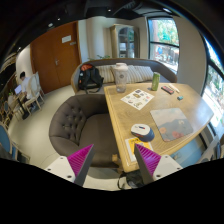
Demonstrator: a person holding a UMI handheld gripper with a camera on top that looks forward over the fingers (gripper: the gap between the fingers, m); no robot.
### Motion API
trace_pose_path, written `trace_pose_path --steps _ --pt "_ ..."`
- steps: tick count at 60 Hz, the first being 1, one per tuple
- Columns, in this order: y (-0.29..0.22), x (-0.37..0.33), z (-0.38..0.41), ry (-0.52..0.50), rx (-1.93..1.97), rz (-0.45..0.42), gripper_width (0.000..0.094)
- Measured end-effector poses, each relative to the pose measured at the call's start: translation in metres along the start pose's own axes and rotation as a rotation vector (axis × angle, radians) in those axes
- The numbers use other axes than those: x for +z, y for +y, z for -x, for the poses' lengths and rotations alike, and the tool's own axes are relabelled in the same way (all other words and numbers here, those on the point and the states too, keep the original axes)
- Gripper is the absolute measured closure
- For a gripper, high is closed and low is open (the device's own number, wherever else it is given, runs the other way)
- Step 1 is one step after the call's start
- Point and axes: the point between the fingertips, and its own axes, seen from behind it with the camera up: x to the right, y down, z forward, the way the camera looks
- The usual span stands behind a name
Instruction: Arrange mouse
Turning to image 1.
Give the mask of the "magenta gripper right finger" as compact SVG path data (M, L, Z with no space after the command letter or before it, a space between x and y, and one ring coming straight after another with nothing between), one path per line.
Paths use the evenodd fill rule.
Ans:
M161 156L140 144L134 146L134 154L140 168L143 183L145 185L152 183L153 174L160 162Z

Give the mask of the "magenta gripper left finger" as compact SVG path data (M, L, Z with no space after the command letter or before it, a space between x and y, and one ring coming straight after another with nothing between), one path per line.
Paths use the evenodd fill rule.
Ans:
M91 144L67 157L75 174L74 183L76 185L82 186L84 184L94 154L94 145Z

